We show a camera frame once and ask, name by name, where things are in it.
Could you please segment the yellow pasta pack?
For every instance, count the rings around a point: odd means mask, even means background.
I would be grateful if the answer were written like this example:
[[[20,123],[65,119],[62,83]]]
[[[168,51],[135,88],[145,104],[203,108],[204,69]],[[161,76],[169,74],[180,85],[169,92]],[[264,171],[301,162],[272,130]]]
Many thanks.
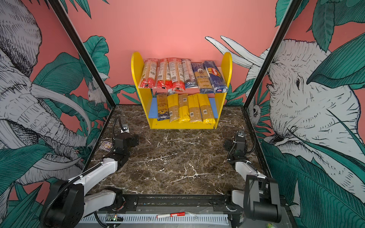
[[[207,94],[197,94],[202,121],[204,124],[214,125],[216,123],[210,100]]]
[[[169,95],[167,97],[168,111],[170,122],[176,122],[179,120],[179,98],[178,94]]]
[[[190,113],[188,106],[188,95],[182,94],[178,96],[179,101],[179,120],[178,123],[183,124],[190,121]]]
[[[202,123],[202,115],[197,95],[188,96],[190,123]]]

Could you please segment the brown blue-end spaghetti pack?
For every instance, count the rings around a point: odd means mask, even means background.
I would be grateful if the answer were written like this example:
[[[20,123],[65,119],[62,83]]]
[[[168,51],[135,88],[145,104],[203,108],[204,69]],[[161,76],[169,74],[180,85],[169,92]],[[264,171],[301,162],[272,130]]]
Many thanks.
[[[157,120],[163,121],[168,120],[169,110],[168,110],[168,100],[167,94],[157,94]]]

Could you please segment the blue Barilla spaghetti pack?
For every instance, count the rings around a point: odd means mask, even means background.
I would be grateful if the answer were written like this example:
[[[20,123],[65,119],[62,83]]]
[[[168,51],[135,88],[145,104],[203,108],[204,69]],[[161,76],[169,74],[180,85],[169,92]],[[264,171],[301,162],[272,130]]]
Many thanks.
[[[207,70],[207,73],[210,78],[210,82],[212,84],[214,92],[217,93],[226,93],[228,87],[225,83],[225,80],[218,70],[214,61],[206,60],[204,61],[204,66]]]

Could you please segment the dark-blue-top Arbella spaghetti pack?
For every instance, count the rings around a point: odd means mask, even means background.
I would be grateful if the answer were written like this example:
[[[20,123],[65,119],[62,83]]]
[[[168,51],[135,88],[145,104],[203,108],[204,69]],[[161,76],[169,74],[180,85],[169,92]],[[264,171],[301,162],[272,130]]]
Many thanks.
[[[214,90],[203,63],[192,63],[196,83],[201,94],[213,94]]]

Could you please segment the red spaghetti pack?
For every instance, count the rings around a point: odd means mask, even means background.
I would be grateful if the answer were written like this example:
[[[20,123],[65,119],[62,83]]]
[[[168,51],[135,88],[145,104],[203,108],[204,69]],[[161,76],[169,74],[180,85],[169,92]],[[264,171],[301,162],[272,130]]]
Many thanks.
[[[154,88],[158,59],[145,59],[139,88]]]
[[[167,59],[161,59],[156,80],[156,87],[161,89],[172,89],[169,63]]]
[[[168,58],[172,89],[183,92],[185,90],[184,74],[182,60],[177,58]]]

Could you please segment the clear blue-end spaghetti pack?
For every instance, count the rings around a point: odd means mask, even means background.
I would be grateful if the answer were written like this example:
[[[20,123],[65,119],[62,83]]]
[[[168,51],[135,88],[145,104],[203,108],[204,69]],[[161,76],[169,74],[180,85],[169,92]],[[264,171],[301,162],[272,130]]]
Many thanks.
[[[197,88],[197,82],[194,75],[192,63],[189,59],[182,59],[183,75],[185,88]]]

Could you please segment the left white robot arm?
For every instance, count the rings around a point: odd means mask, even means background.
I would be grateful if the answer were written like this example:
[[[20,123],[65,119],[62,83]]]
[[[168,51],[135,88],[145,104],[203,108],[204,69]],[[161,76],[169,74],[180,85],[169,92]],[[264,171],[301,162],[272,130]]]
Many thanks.
[[[109,175],[121,169],[139,136],[123,132],[114,137],[113,147],[102,161],[69,180],[58,180],[49,191],[40,214],[42,228],[73,228],[82,218],[102,208],[118,211],[125,206],[123,192],[117,188],[89,195],[88,192]]]

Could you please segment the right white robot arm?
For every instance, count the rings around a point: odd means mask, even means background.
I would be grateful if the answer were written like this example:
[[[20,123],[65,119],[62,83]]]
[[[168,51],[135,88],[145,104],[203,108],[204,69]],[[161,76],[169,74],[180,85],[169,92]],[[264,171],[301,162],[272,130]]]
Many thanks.
[[[247,157],[255,149],[247,148],[246,134],[239,130],[234,139],[226,140],[226,161],[245,180],[243,191],[232,191],[232,202],[244,211],[244,218],[279,223],[282,219],[279,185],[262,174]]]

